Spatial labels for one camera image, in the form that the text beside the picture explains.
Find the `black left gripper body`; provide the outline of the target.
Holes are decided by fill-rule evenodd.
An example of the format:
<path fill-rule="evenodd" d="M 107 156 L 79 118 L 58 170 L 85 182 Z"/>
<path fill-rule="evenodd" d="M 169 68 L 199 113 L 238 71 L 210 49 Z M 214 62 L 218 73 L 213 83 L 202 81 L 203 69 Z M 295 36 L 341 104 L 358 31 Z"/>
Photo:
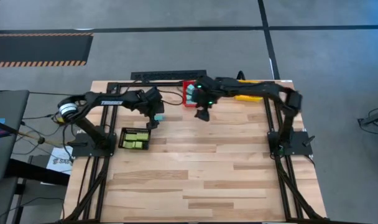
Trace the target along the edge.
<path fill-rule="evenodd" d="M 157 89 L 157 87 L 152 87 L 151 89 L 147 90 L 144 93 L 145 99 L 147 101 L 146 112 L 145 114 L 149 117 L 154 119 L 155 115 L 163 114 L 164 110 L 164 103 L 162 101 L 162 95 Z"/>

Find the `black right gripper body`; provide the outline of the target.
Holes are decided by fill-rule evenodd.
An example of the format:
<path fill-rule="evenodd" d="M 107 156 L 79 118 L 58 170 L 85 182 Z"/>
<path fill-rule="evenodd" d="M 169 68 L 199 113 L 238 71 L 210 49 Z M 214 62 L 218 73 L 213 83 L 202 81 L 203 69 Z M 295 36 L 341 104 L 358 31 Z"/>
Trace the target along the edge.
<path fill-rule="evenodd" d="M 221 97 L 220 84 L 210 77 L 201 77 L 196 80 L 193 90 L 193 101 L 196 108 L 212 107 Z"/>

